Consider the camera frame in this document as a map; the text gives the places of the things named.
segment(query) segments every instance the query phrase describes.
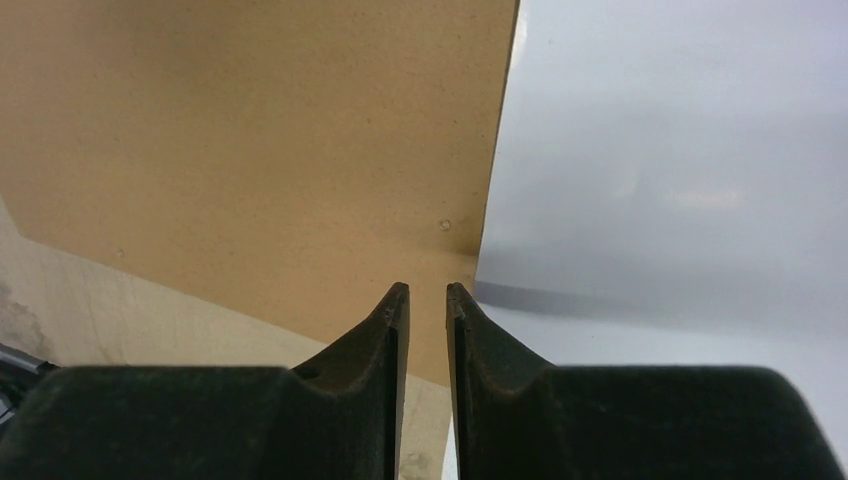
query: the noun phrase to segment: small hole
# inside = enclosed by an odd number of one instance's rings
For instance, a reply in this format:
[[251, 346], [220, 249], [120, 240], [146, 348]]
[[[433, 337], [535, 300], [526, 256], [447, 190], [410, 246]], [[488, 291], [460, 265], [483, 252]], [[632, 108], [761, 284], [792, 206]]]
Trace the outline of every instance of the small hole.
[[321, 376], [321, 370], [309, 365], [301, 365], [294, 369], [294, 373], [304, 380], [312, 380]]

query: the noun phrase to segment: wooden surface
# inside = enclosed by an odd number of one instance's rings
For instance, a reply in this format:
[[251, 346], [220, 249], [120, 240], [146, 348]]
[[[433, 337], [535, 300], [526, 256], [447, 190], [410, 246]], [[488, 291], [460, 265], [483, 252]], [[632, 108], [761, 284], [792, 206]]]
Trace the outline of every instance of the wooden surface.
[[[324, 346], [24, 239], [2, 201], [0, 343], [59, 365], [297, 365]], [[406, 387], [400, 478], [441, 478], [450, 391]]]
[[[323, 342], [407, 282], [410, 371], [446, 385], [444, 287], [474, 274], [514, 10], [6, 3], [0, 193], [31, 239]], [[90, 345], [131, 360], [122, 328], [209, 328], [159, 321], [103, 320]]]

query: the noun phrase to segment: brown board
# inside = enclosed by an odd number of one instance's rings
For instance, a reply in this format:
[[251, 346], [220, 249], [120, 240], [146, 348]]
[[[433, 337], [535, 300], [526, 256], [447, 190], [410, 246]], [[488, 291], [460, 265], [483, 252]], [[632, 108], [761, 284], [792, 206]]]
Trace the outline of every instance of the brown board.
[[4, 3], [0, 193], [29, 238], [323, 342], [410, 283], [410, 373], [446, 384], [514, 13]]

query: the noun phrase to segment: dark stain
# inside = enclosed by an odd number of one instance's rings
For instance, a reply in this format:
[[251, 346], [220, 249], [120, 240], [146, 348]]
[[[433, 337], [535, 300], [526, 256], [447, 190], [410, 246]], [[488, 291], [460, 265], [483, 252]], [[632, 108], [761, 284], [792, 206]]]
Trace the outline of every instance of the dark stain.
[[0, 282], [0, 341], [41, 359], [53, 358], [53, 343], [29, 307], [12, 300], [12, 289]]
[[400, 461], [400, 480], [431, 480], [430, 457], [423, 453], [409, 453]]

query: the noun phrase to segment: white surface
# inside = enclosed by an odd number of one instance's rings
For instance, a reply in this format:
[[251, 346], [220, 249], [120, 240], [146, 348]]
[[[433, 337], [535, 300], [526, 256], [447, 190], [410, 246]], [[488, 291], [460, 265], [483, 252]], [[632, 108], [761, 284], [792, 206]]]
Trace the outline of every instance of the white surface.
[[848, 2], [522, 0], [516, 32], [478, 299], [555, 362], [775, 368], [848, 459]]

